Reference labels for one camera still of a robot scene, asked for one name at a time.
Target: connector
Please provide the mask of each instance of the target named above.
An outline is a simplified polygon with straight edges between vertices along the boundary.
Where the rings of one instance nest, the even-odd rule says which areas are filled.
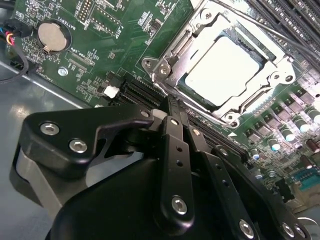
[[[14,37],[21,39],[29,37],[33,31],[30,26],[15,18],[5,20],[2,28],[5,31],[13,33]]]

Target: black cable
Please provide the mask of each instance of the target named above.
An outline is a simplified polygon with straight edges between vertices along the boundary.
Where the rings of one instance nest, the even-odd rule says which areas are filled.
[[[15,1],[0,0],[0,9],[14,10],[15,9]]]
[[[213,2],[215,2],[216,4],[228,9],[229,11],[233,12],[234,14],[238,15],[239,17],[247,20],[248,22],[258,26],[259,28],[271,33],[272,35],[278,37],[279,39],[287,42],[288,44],[290,44],[291,46],[295,47],[296,49],[312,56],[313,58],[315,58],[316,60],[318,60],[320,62],[320,57],[315,53],[313,52],[312,50],[310,50],[309,48],[303,46],[302,44],[294,41],[294,40],[291,40],[290,38],[282,35],[281,33],[273,30],[272,28],[264,25],[263,23],[261,22],[258,22],[257,20],[255,20],[253,17],[249,16],[248,14],[238,10],[238,9],[235,9],[234,7],[220,1],[220,0],[212,0]]]
[[[13,48],[15,53],[21,58],[21,60],[23,62],[23,68],[15,76],[12,76],[12,77],[9,77],[6,79],[0,79],[0,84],[7,84],[7,83],[14,82],[15,80],[18,80],[19,78],[21,78],[29,70],[29,62],[28,62],[28,59],[26,58],[24,52],[22,51],[22,49],[20,47],[18,47],[17,45],[13,45],[11,47]]]

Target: screw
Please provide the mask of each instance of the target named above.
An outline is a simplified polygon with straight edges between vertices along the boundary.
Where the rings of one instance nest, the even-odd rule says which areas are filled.
[[[40,130],[43,134],[49,135],[49,136],[54,136],[57,135],[60,132],[60,129],[57,125],[46,122],[40,126]]]
[[[197,135],[197,136],[200,136],[200,132],[197,130],[197,129],[192,129],[192,132]]]
[[[240,220],[239,226],[243,234],[248,238],[248,239],[253,239],[255,236],[255,233],[252,229],[252,227],[245,221],[245,220]]]
[[[85,151],[87,151],[88,146],[84,141],[74,139],[69,143],[69,148],[75,153],[83,154]]]
[[[163,75],[167,75],[168,69],[166,69],[165,67],[162,67],[162,68],[160,69],[160,73],[163,74]]]
[[[285,231],[285,233],[288,234],[291,238],[295,237],[294,231],[285,222],[282,223],[282,228]]]
[[[151,68],[151,62],[150,62],[149,60],[145,60],[145,61],[143,62],[143,65],[144,65],[147,69]]]
[[[225,149],[220,148],[219,150],[223,155],[228,156],[228,152]]]
[[[205,19],[210,19],[212,17],[212,14],[210,12],[208,12],[206,15],[205,15]]]
[[[179,123],[178,123],[176,120],[174,120],[174,119],[171,119],[171,122],[172,122],[174,125],[179,125]]]
[[[180,215],[185,215],[188,211],[187,204],[178,196],[172,198],[171,205],[172,208]]]
[[[149,113],[145,112],[145,111],[141,111],[141,115],[148,118],[150,115]]]
[[[306,234],[298,225],[294,225],[295,230],[298,232],[298,234],[301,235],[301,237],[306,238]]]
[[[58,69],[58,74],[59,74],[61,77],[67,76],[68,73],[69,73],[68,69],[66,69],[64,66],[59,67],[59,69]]]

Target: motherboard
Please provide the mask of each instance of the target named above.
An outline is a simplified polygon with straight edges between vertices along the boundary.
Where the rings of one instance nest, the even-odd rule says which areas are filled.
[[[315,0],[223,2],[320,55]],[[208,0],[16,0],[13,17],[42,78],[92,107],[181,98],[293,211],[320,202],[320,64],[305,52]]]

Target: capacitor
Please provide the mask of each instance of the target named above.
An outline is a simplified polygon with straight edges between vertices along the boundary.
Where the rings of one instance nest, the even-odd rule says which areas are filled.
[[[270,178],[274,178],[276,176],[276,172],[275,171],[270,171],[269,172],[269,177]]]
[[[250,169],[250,172],[254,175],[254,177],[258,180],[262,180],[263,176],[261,174],[260,169],[258,169],[256,166]]]
[[[278,143],[278,141],[276,139],[274,139],[274,138],[270,139],[268,141],[268,144],[269,144],[270,148],[272,149],[272,151],[278,151],[281,148],[281,146]]]
[[[312,163],[309,160],[309,158],[305,155],[302,155],[300,157],[300,162],[303,164],[303,166],[305,167],[305,169],[311,169],[312,168]]]
[[[315,141],[313,141],[312,139],[308,139],[305,144],[309,147],[309,149],[317,154],[320,152],[320,147],[315,143]]]
[[[316,124],[320,124],[320,112],[312,109],[308,111],[308,116],[314,121]]]
[[[293,134],[293,132],[291,130],[289,130],[288,128],[281,130],[281,134],[284,137],[284,139],[288,142],[291,142],[296,138],[295,135]]]
[[[307,132],[310,129],[310,125],[301,118],[295,120],[294,124],[297,126],[300,132],[303,132],[303,133]]]
[[[252,159],[258,160],[258,159],[260,158],[257,149],[255,149],[255,148],[254,148],[254,149],[251,149],[251,150],[250,150],[250,153],[251,153]]]

